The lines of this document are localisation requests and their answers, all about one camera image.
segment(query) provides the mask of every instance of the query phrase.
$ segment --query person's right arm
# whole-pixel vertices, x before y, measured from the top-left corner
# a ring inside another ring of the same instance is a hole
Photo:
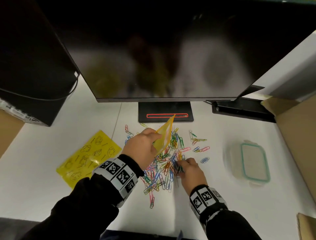
[[[247,220],[228,210],[222,196],[207,185],[204,173],[194,158],[178,161],[177,164],[183,168],[184,173],[179,174],[181,183],[208,239],[261,239]]]

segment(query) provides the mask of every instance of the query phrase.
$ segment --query hand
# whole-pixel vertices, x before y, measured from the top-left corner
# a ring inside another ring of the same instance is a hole
[[[189,196],[195,187],[201,184],[207,185],[204,173],[194,158],[178,161],[177,164],[183,168],[184,173],[179,173],[179,176],[181,177],[182,186]]]
[[[153,142],[161,138],[152,128],[146,128],[140,134],[129,139],[123,148],[122,154],[130,156],[142,170],[145,170],[157,155]]]

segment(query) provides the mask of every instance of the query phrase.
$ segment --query white desk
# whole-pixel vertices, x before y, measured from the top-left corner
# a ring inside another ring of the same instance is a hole
[[[25,124],[0,159],[0,217],[48,217],[71,192],[56,168],[98,130],[112,137],[120,106],[98,103],[80,76],[51,127]]]
[[[211,106],[192,102],[194,122],[175,123],[185,147],[191,146],[188,130],[208,139],[211,149],[203,153],[186,152],[200,161],[210,186],[216,188],[230,209],[240,212],[263,239],[298,240],[296,214],[316,217],[315,204],[293,161],[276,124],[212,114]],[[0,217],[42,221],[54,204],[70,193],[56,168],[97,130],[103,130],[121,147],[125,124],[136,134],[137,103],[97,103],[80,79],[78,88],[67,99],[52,127],[26,124],[0,159]],[[157,129],[162,124],[148,124]],[[235,140],[251,140],[261,145],[268,158],[271,182],[259,188],[236,180],[223,161],[225,147]],[[155,206],[149,208],[144,184],[137,187],[120,209],[108,229],[156,233],[206,239],[188,206],[182,186],[154,192]]]

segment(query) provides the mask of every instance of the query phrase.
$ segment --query red rectangular outline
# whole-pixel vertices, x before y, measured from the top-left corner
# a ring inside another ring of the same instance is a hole
[[[175,115],[175,117],[177,117],[177,115],[186,115],[184,117],[189,117],[189,115],[187,113],[156,113],[156,114],[147,114],[147,118],[171,118],[173,115]],[[150,117],[150,115],[171,115],[170,117]]]

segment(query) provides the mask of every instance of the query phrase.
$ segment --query cardboard box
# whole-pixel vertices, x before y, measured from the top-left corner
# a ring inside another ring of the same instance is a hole
[[[304,102],[269,98],[262,105],[275,115],[282,136],[316,203],[316,95]],[[300,239],[316,239],[316,219],[297,215]]]
[[[0,110],[0,158],[23,127],[24,122]]]

